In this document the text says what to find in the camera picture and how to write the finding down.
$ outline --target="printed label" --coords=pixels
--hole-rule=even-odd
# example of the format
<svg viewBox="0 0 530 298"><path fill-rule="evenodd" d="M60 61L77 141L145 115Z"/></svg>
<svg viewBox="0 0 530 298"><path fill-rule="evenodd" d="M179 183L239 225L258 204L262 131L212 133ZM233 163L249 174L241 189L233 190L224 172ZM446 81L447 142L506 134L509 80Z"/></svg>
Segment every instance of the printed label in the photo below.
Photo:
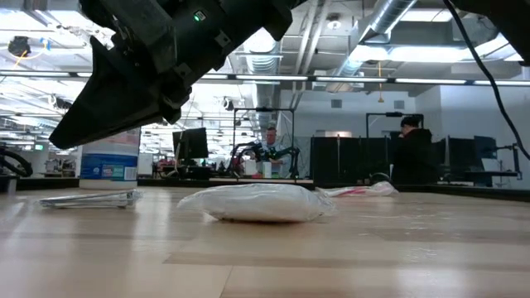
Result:
<svg viewBox="0 0 530 298"><path fill-rule="evenodd" d="M81 160L81 179L136 180L137 156L84 154Z"/></svg>

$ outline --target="desk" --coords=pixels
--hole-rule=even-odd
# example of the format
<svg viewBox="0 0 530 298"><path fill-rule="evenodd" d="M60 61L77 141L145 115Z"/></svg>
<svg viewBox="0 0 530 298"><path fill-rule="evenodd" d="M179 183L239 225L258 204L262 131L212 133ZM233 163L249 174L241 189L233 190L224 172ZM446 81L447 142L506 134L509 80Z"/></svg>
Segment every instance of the desk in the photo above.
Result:
<svg viewBox="0 0 530 298"><path fill-rule="evenodd" d="M450 195L343 198L313 223L176 210L197 189L141 188L135 209L0 197L8 297L528 297L530 205Z"/></svg>

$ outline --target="ventilation duct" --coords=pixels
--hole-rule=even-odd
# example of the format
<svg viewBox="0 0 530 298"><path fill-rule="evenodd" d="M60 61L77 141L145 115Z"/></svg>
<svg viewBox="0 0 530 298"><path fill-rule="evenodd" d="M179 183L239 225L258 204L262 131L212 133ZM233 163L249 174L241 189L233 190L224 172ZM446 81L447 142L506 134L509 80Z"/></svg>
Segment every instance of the ventilation duct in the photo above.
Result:
<svg viewBox="0 0 530 298"><path fill-rule="evenodd" d="M260 29L254 35L250 36L244 44L245 52L250 55L247 56L248 72L252 75L274 75L279 70L279 58L275 54L279 54L280 45L271 35L265 30ZM274 107L274 103L279 102L280 91L277 85L263 82L255 84L256 93L255 104L256 107ZM266 129L270 121L269 113L257 113L259 127Z"/></svg>
<svg viewBox="0 0 530 298"><path fill-rule="evenodd" d="M378 0L373 8L373 13L368 17L355 22L351 33L349 57L334 73L336 76L353 76L364 63L352 55L357 45L362 42L388 43L390 32L399 20L416 3L417 0ZM345 83L329 83L328 92L352 91L353 86Z"/></svg>

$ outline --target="workstation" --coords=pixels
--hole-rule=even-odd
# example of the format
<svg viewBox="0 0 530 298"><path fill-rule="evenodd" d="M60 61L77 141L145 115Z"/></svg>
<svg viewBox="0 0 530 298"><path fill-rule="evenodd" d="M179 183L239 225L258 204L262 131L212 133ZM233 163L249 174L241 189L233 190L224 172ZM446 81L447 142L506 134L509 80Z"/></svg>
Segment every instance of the workstation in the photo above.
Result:
<svg viewBox="0 0 530 298"><path fill-rule="evenodd" d="M527 12L2 4L2 290L528 296Z"/></svg>

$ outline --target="computer monitor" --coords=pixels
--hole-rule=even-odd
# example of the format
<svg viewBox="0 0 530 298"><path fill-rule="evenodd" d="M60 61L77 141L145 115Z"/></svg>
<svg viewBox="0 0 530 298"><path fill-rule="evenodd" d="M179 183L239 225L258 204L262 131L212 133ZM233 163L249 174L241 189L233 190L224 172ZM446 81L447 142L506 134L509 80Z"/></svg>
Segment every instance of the computer monitor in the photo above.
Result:
<svg viewBox="0 0 530 298"><path fill-rule="evenodd" d="M178 159L208 158L206 128L187 129L173 132L173 151Z"/></svg>

